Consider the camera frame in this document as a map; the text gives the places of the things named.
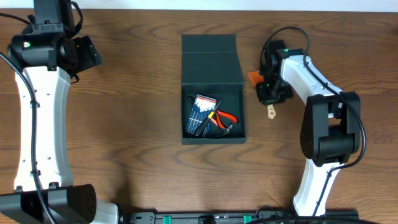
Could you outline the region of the orange scraper wooden handle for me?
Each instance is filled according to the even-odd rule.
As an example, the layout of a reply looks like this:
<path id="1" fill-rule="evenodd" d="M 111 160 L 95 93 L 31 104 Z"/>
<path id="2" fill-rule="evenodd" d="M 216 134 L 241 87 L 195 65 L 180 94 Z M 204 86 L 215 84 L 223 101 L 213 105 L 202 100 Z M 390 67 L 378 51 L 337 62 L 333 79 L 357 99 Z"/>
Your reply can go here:
<path id="1" fill-rule="evenodd" d="M 256 86 L 257 84 L 264 82 L 264 77 L 259 74 L 258 71 L 248 72 L 248 77 L 251 83 Z M 267 105 L 267 116 L 269 119 L 274 119 L 276 116 L 276 111 L 273 105 Z"/>

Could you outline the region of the red handled pliers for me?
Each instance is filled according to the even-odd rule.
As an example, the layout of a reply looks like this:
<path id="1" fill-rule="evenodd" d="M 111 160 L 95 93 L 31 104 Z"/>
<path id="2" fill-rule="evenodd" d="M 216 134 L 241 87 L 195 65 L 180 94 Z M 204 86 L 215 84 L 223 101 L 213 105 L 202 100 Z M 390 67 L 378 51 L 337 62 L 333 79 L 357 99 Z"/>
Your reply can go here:
<path id="1" fill-rule="evenodd" d="M 227 113 L 221 110 L 216 110 L 215 111 L 215 115 L 211 118 L 211 122 L 219 127 L 220 129 L 222 129 L 223 131 L 227 129 L 227 127 L 222 123 L 221 121 L 221 117 L 227 118 L 230 121 L 232 121 L 233 124 L 238 124 L 239 123 L 239 119 L 231 114 L 231 113 Z"/>

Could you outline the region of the black gift box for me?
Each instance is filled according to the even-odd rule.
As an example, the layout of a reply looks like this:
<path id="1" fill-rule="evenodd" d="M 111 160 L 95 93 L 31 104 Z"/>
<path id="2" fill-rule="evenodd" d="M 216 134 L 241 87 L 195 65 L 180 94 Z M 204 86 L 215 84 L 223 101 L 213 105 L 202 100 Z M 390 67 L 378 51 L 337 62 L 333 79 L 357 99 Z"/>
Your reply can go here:
<path id="1" fill-rule="evenodd" d="M 234 34 L 182 35 L 182 144 L 243 144 L 246 142 L 244 79 Z M 228 135 L 210 123 L 206 135 L 188 131 L 197 95 L 221 101 L 219 110 L 237 117 Z"/>

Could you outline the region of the blue precision screwdriver set case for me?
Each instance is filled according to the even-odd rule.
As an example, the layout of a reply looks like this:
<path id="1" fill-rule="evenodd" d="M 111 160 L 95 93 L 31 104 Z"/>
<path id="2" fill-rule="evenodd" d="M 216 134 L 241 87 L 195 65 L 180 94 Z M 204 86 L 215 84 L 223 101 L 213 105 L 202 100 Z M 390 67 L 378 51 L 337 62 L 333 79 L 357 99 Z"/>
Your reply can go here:
<path id="1" fill-rule="evenodd" d="M 193 106 L 185 132 L 194 135 L 197 128 L 216 107 L 217 100 L 203 95 L 197 95 L 195 98 L 193 96 L 188 96 L 187 100 Z"/>

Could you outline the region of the black yellow screwdriver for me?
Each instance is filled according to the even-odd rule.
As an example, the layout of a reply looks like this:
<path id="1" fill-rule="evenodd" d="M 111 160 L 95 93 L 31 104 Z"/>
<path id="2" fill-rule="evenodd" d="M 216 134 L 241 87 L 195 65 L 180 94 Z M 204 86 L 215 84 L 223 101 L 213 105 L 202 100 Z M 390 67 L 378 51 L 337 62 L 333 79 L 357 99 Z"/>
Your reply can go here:
<path id="1" fill-rule="evenodd" d="M 221 102 L 217 103 L 215 108 L 209 113 L 209 115 L 203 120 L 202 124 L 199 125 L 199 127 L 196 129 L 195 137 L 198 137 L 202 132 L 204 132 L 204 130 L 206 129 L 206 126 L 210 122 L 211 118 L 213 117 L 213 115 L 214 115 L 216 109 L 219 107 L 220 103 Z"/>

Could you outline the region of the small claw hammer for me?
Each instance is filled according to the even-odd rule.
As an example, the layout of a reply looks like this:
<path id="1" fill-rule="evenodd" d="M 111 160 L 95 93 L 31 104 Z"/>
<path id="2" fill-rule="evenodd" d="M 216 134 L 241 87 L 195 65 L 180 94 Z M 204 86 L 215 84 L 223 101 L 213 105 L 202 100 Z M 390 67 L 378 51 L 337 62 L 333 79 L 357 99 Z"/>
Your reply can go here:
<path id="1" fill-rule="evenodd" d="M 227 136 L 235 125 L 232 123 L 232 121 L 230 121 L 229 119 L 224 118 L 224 117 L 221 117 L 221 121 L 227 127 L 227 129 L 223 131 L 222 129 L 219 128 L 220 130 L 222 130 L 222 134 L 216 136 L 216 138 L 223 138 L 223 137 Z M 206 126 L 206 129 L 204 130 L 204 132 L 202 132 L 200 134 L 200 135 L 202 135 L 203 138 L 210 132 L 210 122 Z"/>

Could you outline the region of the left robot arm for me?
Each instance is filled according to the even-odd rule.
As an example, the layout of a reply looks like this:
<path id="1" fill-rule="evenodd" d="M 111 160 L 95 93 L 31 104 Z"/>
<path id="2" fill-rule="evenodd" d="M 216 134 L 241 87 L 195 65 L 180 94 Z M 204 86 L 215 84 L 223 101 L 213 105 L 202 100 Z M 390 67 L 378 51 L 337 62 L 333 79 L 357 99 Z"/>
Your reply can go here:
<path id="1" fill-rule="evenodd" d="M 21 153 L 14 191 L 1 213 L 18 223 L 122 223 L 116 204 L 75 185 L 67 153 L 66 107 L 79 73 L 101 63 L 75 1 L 34 2 L 34 13 L 2 57 L 15 72 L 21 103 Z"/>

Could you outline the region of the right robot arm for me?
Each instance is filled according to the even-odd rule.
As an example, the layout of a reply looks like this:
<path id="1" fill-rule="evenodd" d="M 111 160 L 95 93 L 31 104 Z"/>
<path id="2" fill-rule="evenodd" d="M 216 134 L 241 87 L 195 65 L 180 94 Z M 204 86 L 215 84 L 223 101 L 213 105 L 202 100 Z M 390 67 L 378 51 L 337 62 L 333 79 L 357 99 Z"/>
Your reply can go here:
<path id="1" fill-rule="evenodd" d="M 300 147 L 306 162 L 292 203 L 299 216 L 323 216 L 339 170 L 359 149 L 360 98 L 330 83 L 304 50 L 288 49 L 283 40 L 264 44 L 257 75 L 254 85 L 263 105 L 294 95 L 305 105 Z"/>

